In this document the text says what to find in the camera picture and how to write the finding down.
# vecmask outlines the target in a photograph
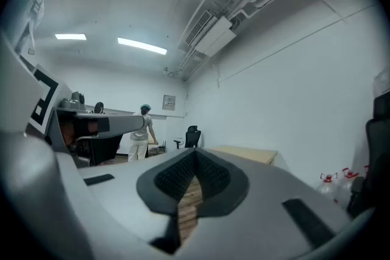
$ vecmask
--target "black strap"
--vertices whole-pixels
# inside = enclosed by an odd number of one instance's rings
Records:
[[[301,199],[289,199],[282,205],[314,248],[333,238],[333,232]]]
[[[92,177],[92,178],[86,178],[86,179],[84,179],[84,182],[87,186],[89,186],[89,185],[102,183],[102,182],[105,182],[105,181],[108,181],[111,179],[114,179],[113,175],[105,174],[105,175],[98,175],[98,176]]]

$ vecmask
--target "floor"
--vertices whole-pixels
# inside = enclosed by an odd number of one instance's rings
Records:
[[[127,157],[117,156],[101,165],[126,163]],[[192,180],[182,200],[179,202],[179,233],[182,243],[196,227],[196,206],[202,203],[202,190],[196,177]]]

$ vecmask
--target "white shirt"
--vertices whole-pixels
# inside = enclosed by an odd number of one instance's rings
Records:
[[[89,113],[95,114],[95,111],[94,111],[94,110],[91,110],[91,111],[89,111]]]
[[[148,114],[142,115],[141,112],[134,113],[133,115],[134,116],[142,116],[144,118],[144,126],[138,130],[133,131],[130,134],[130,140],[133,140],[133,141],[146,140],[147,141],[148,140],[147,128],[149,126],[153,126],[152,118]]]

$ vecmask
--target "desk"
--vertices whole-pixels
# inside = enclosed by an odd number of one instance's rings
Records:
[[[278,154],[278,152],[275,150],[248,149],[246,147],[236,146],[217,146],[211,148],[211,150],[229,153],[264,164],[271,164],[276,154]]]

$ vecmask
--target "person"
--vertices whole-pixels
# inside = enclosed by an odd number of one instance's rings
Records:
[[[104,104],[102,102],[98,102],[96,103],[95,108],[90,111],[90,113],[105,114],[103,110],[104,110]]]
[[[142,116],[144,118],[144,125],[141,129],[133,131],[130,134],[130,151],[128,161],[143,160],[147,150],[147,128],[149,127],[149,133],[151,134],[154,144],[158,144],[153,130],[152,118],[148,115],[151,107],[148,104],[141,106],[141,111],[135,113],[135,116]]]

